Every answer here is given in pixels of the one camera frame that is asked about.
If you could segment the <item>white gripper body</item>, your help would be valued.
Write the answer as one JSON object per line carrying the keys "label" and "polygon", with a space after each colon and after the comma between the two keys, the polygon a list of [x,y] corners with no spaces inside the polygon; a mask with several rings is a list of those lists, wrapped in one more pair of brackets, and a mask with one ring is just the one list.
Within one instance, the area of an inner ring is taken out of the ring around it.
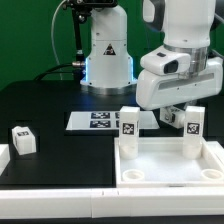
{"label": "white gripper body", "polygon": [[154,110],[217,95],[222,89],[222,63],[219,57],[208,59],[206,69],[189,79],[143,70],[138,77],[136,102],[145,110]]}

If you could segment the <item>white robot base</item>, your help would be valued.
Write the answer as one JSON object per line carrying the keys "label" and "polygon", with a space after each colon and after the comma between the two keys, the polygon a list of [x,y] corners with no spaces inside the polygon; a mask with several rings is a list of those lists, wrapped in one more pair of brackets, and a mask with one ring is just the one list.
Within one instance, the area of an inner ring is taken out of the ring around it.
{"label": "white robot base", "polygon": [[121,6],[92,11],[91,53],[80,84],[84,91],[100,95],[135,90],[133,58],[127,50],[127,14]]}

